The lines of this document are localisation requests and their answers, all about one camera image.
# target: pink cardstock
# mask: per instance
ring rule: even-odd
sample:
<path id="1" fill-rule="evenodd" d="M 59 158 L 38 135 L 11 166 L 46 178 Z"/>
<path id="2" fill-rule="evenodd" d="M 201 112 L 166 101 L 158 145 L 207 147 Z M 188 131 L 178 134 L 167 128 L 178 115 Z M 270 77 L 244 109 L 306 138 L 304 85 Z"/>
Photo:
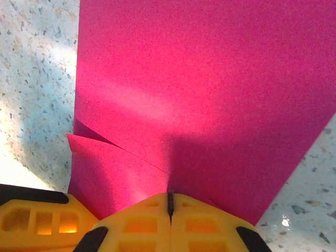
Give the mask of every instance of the pink cardstock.
<path id="1" fill-rule="evenodd" d="M 336 112 L 335 1 L 81 0 L 69 192 L 257 223 Z"/>

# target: granite countertop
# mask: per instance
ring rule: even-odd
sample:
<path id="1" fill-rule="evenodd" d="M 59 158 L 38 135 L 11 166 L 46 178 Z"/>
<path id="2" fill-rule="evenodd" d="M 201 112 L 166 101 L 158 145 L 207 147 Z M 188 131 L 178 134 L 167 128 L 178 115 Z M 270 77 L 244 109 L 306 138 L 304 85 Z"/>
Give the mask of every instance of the granite countertop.
<path id="1" fill-rule="evenodd" d="M 67 191 L 79 0 L 0 2 L 0 183 Z M 336 251 L 336 115 L 257 228 L 277 251 Z"/>

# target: paper sheet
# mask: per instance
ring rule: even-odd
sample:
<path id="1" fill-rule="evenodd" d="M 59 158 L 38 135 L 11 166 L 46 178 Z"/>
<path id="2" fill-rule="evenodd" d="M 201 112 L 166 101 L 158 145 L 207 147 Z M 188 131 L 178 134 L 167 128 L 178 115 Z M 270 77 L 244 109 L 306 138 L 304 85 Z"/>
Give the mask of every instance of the paper sheet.
<path id="1" fill-rule="evenodd" d="M 107 161 L 84 171 L 74 154 L 69 192 L 93 199 L 94 170 L 95 190 L 114 201 L 147 180 L 145 196 L 195 193 L 256 223 L 336 111 L 334 8 L 82 0 L 74 133 L 109 148 L 77 139 L 72 150 L 113 160 L 113 172 Z"/>

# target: black rubber tip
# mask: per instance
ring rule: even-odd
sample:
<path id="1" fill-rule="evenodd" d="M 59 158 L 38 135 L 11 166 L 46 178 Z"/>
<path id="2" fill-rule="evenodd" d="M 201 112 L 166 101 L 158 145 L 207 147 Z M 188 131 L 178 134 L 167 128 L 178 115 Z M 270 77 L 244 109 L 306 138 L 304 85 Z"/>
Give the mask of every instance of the black rubber tip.
<path id="1" fill-rule="evenodd" d="M 73 252 L 98 252 L 108 231 L 107 227 L 97 227 L 87 232 Z"/>
<path id="2" fill-rule="evenodd" d="M 61 192 L 0 184 L 0 206 L 10 200 L 38 201 L 67 204 L 69 198 Z"/>
<path id="3" fill-rule="evenodd" d="M 272 252 L 257 232 L 246 227 L 237 227 L 236 230 L 249 252 Z"/>

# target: white speckled surface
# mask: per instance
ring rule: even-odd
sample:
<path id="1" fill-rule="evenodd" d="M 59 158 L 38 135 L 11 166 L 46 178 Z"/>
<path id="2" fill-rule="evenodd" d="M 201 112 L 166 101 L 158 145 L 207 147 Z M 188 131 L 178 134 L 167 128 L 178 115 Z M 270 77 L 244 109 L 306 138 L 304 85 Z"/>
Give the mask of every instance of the white speckled surface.
<path id="1" fill-rule="evenodd" d="M 66 192 L 79 0 L 0 9 L 0 183 Z M 273 252 L 336 251 L 335 155 L 336 116 L 257 225 Z"/>

